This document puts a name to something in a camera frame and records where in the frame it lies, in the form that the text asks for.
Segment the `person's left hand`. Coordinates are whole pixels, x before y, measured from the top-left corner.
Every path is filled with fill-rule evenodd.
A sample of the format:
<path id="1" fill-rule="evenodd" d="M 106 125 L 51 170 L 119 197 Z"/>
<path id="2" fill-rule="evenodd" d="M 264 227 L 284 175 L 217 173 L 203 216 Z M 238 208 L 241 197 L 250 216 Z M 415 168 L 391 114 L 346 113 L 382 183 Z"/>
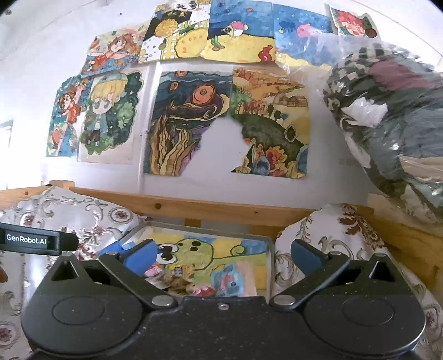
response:
<path id="1" fill-rule="evenodd" d="M 0 283 L 6 283 L 8 281 L 8 276 L 4 269 L 0 266 Z"/>

